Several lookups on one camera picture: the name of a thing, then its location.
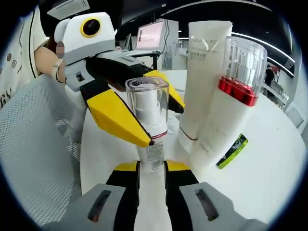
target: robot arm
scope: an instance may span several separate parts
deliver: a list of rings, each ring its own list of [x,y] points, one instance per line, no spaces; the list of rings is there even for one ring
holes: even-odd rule
[[[153,145],[151,136],[104,79],[94,79],[86,59],[113,50],[115,35],[106,13],[80,15],[60,22],[55,40],[65,45],[65,91],[79,108],[88,107],[99,128],[139,147]]]
[[[65,46],[65,90],[69,98],[79,107],[87,106],[102,130],[139,147],[153,145],[150,135],[108,83],[124,90],[125,81],[131,78],[167,78],[122,51],[115,51],[109,15],[90,13],[63,20],[55,30],[55,40]],[[171,84],[169,109],[184,111],[184,103]]]

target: wristband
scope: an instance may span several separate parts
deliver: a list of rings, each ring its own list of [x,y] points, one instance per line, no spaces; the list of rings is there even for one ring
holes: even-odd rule
[[[60,65],[63,63],[63,59],[59,59],[56,64],[53,66],[52,68],[52,73],[51,73],[51,77],[58,81],[59,83],[62,83],[59,79],[58,79],[58,74],[59,74],[59,67]]]

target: computer monitor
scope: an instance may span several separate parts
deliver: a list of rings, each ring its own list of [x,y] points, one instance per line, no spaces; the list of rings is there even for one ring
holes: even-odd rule
[[[124,51],[129,51],[131,49],[130,47],[130,44],[131,43],[131,34],[127,35],[126,36],[126,39],[125,39],[125,43],[124,43],[124,47],[123,47],[123,50]]]
[[[158,50],[164,22],[151,23],[141,26],[138,29],[137,46],[138,50]]]

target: gray mesh chair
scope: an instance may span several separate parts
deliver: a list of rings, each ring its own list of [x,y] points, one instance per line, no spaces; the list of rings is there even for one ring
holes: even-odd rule
[[[63,85],[40,76],[0,110],[0,162],[24,210],[40,226],[59,221],[81,196],[80,147],[85,111]]]

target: monitor screen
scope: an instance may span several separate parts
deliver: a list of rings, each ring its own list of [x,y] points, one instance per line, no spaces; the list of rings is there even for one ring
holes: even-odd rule
[[[157,22],[139,27],[137,49],[158,49],[164,22]]]

